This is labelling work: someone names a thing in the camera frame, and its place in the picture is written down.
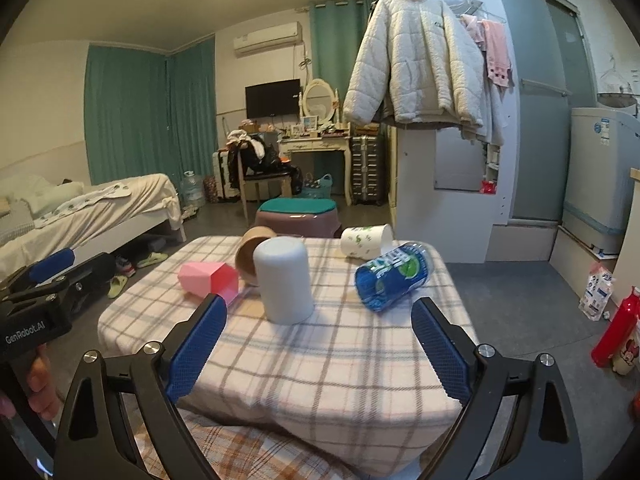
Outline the person's left hand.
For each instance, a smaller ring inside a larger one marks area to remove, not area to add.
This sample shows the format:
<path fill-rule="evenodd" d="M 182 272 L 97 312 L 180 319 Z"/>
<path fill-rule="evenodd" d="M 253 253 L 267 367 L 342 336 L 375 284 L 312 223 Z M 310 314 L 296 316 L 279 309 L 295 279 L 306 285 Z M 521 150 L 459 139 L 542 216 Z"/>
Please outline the person's left hand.
<path fill-rule="evenodd" d="M 40 344 L 26 376 L 28 405 L 43 420 L 52 422 L 60 410 L 61 401 L 56 393 L 51 362 L 46 344 Z"/>

